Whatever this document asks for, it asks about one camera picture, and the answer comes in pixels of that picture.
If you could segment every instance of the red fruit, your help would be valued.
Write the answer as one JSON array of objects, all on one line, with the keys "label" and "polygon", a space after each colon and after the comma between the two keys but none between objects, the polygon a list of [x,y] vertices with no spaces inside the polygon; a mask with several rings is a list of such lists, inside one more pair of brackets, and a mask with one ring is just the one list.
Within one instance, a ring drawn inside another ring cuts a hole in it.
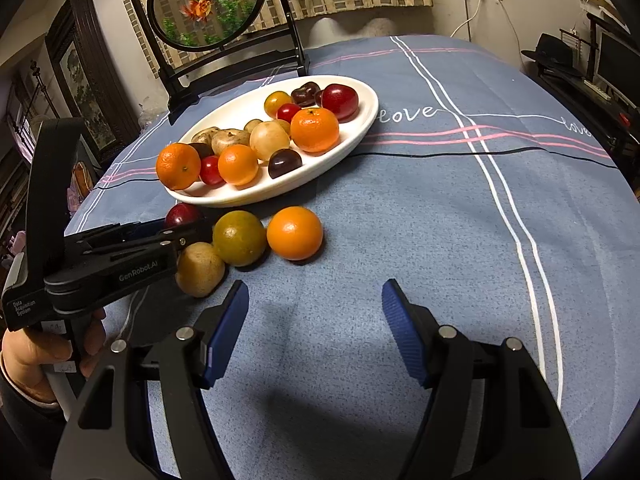
[{"label": "red fruit", "polygon": [[220,176],[218,171],[218,158],[215,155],[206,156],[200,164],[200,179],[207,186],[218,186],[225,179]]},{"label": "red fruit", "polygon": [[358,93],[350,86],[331,84],[322,90],[322,108],[331,110],[339,121],[358,110]]},{"label": "red fruit", "polygon": [[178,202],[174,205],[164,218],[164,227],[175,227],[177,225],[188,224],[202,218],[200,210],[191,204]]},{"label": "red fruit", "polygon": [[283,104],[276,114],[276,119],[282,119],[283,121],[287,121],[290,123],[293,119],[293,116],[297,114],[302,108],[300,108],[297,104],[294,103],[286,103]]}]

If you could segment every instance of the human hand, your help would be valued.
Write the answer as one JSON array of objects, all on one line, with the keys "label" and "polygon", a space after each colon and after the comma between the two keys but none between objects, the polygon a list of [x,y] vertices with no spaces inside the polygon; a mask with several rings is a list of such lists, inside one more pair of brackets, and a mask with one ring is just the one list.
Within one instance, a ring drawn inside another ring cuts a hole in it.
[{"label": "human hand", "polygon": [[[86,354],[80,362],[82,375],[88,377],[98,362],[98,352],[104,345],[106,334],[102,320],[104,309],[92,313],[89,328],[84,334]],[[71,358],[71,342],[62,336],[25,328],[17,332],[4,332],[2,360],[9,378],[25,394],[40,402],[55,402],[49,381],[40,365],[62,363]]]}]

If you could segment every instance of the framed painting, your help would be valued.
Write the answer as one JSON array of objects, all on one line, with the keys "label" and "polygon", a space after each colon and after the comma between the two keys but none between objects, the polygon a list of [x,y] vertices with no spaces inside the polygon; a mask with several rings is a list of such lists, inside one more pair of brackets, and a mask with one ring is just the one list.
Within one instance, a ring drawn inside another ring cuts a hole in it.
[{"label": "framed painting", "polygon": [[93,0],[67,0],[45,44],[69,111],[84,119],[85,141],[106,170],[140,130],[104,43]]}]

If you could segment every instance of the metal screw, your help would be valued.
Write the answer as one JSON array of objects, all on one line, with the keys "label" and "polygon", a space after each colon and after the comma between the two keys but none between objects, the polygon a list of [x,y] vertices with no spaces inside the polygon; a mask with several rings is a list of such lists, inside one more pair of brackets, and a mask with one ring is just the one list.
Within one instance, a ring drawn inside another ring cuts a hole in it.
[{"label": "metal screw", "polygon": [[509,350],[513,350],[514,352],[517,350],[522,350],[522,341],[520,341],[517,337],[510,337],[507,339],[507,348]]},{"label": "metal screw", "polygon": [[438,329],[438,334],[444,339],[453,339],[458,335],[458,331],[451,325],[443,325]]},{"label": "metal screw", "polygon": [[191,328],[190,326],[183,326],[176,331],[175,336],[180,341],[187,341],[187,339],[191,339],[193,337],[193,334],[193,328]]},{"label": "metal screw", "polygon": [[111,343],[111,351],[119,354],[127,347],[127,342],[124,339],[116,339],[113,343]]}]

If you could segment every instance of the green citrus fruit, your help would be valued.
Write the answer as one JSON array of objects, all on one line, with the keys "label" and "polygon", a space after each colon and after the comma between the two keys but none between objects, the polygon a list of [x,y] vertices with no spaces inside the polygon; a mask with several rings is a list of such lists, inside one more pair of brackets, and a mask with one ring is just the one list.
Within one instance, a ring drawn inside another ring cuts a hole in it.
[{"label": "green citrus fruit", "polygon": [[232,211],[220,218],[213,228],[213,243],[226,263],[244,267],[262,256],[267,247],[267,233],[255,215]]},{"label": "green citrus fruit", "polygon": [[180,254],[175,281],[185,294],[204,298],[216,288],[224,275],[225,263],[213,245],[197,242]]}]

